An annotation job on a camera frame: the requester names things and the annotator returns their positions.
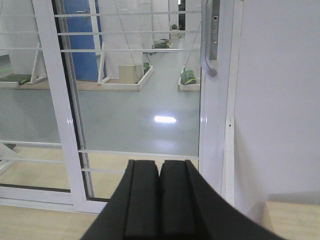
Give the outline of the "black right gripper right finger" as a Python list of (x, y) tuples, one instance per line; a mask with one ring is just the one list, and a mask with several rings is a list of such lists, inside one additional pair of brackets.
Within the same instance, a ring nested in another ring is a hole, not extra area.
[(224, 200), (190, 160), (165, 160), (160, 172), (162, 240), (279, 240)]

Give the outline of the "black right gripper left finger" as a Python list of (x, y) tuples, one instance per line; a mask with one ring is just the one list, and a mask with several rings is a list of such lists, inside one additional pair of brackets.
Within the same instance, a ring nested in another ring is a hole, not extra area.
[(158, 240), (159, 173), (152, 160), (129, 160), (125, 173), (83, 240)]

